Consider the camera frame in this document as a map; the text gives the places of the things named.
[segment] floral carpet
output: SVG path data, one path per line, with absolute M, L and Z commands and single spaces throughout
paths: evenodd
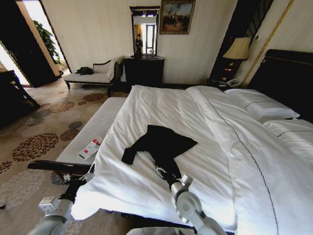
M 61 78 L 26 91 L 41 108 L 0 129 L 0 206 L 6 205 L 0 210 L 1 235 L 28 234 L 44 215 L 38 207 L 42 198 L 63 193 L 66 186 L 58 175 L 27 165 L 54 161 L 108 98 L 104 87 L 71 84 L 68 90 Z M 71 218 L 66 234 L 124 235 L 131 227 L 132 219 L 100 210 L 83 221 Z

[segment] door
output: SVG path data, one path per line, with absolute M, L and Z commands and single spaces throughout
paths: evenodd
M 57 78 L 15 1 L 5 1 L 1 9 L 0 40 L 27 80 L 33 87 L 55 81 Z

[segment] telephone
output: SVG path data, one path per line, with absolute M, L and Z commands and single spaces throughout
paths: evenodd
M 237 79 L 231 79 L 228 82 L 226 82 L 226 85 L 230 87 L 238 87 L 241 84 Z

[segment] picture frame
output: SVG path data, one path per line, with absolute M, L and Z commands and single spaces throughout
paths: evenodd
M 196 0 L 162 0 L 160 34 L 189 34 Z

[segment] pillow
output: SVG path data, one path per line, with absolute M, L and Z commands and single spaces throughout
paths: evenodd
M 110 68 L 110 60 L 104 64 L 93 64 L 93 72 L 95 73 L 107 73 Z
M 109 78 L 109 80 L 111 81 L 113 79 L 114 76 L 114 65 L 115 65 L 116 59 L 112 59 L 110 62 L 110 67 L 109 70 L 107 72 L 107 76 Z
M 313 171 L 313 124 L 305 120 L 268 121 L 263 124 Z
M 257 120 L 262 118 L 297 118 L 300 116 L 294 110 L 256 90 L 229 89 L 224 92 Z

